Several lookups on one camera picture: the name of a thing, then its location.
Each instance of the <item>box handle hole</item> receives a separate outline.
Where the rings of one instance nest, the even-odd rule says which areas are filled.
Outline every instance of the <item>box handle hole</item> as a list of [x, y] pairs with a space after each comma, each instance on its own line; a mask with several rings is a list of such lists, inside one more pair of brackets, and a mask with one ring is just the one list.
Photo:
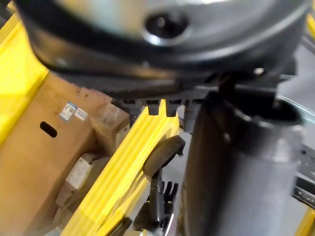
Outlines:
[[50, 137], [55, 138], [57, 136], [57, 130], [54, 129], [52, 126], [47, 124], [46, 122], [42, 121], [39, 127], [45, 131]]

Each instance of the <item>black cylindrical pole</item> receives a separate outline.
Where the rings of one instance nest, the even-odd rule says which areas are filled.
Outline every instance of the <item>black cylindrical pole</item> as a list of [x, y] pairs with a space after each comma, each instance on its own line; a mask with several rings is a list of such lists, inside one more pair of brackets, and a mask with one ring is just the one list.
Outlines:
[[276, 236], [299, 164], [302, 120], [274, 107], [203, 105], [190, 145], [179, 234]]

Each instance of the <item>floor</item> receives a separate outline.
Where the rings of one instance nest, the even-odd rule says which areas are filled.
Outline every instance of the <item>floor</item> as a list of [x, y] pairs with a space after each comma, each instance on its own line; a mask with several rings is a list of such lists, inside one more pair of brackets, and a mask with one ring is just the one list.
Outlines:
[[[298, 61], [298, 77], [292, 81], [281, 84], [279, 93], [315, 111], [315, 56], [301, 46], [296, 52], [296, 58]], [[163, 178], [165, 181], [178, 183], [182, 183], [183, 181], [191, 135], [182, 133], [181, 136], [187, 143], [184, 149], [184, 156], [176, 156], [173, 161], [164, 168]], [[315, 148], [315, 124], [306, 125], [305, 144]], [[147, 196], [148, 189], [139, 200], [135, 211], [131, 216], [132, 218], [136, 216]], [[283, 219], [282, 229], [279, 236], [294, 236], [306, 211], [305, 205], [299, 203], [297, 200], [289, 198], [287, 201], [286, 214]], [[172, 236], [174, 233], [175, 225], [172, 227], [169, 235]], [[48, 236], [57, 236], [59, 234], [60, 232], [55, 231], [48, 234]]]

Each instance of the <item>wooden block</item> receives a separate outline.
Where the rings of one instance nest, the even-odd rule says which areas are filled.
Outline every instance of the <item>wooden block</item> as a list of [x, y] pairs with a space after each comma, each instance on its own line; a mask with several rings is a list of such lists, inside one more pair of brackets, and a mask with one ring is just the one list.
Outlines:
[[92, 114], [91, 121], [99, 144], [112, 156], [129, 131], [129, 114], [107, 104]]

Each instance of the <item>white sticker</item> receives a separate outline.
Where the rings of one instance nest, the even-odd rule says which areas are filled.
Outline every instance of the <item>white sticker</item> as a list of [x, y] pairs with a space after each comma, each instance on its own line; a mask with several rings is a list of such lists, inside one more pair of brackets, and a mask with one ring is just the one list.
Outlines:
[[60, 117], [63, 118], [65, 121], [68, 121], [71, 116], [73, 115], [73, 113], [75, 112], [75, 110], [77, 109], [77, 106], [74, 105], [71, 102], [68, 102], [64, 109], [61, 111], [60, 113]]
[[81, 108], [78, 108], [76, 112], [74, 113], [74, 115], [78, 117], [81, 121], [84, 121], [87, 118], [88, 113], [83, 111]]
[[91, 168], [92, 165], [80, 157], [66, 178], [66, 181], [70, 183], [75, 189], [79, 189], [89, 175]]

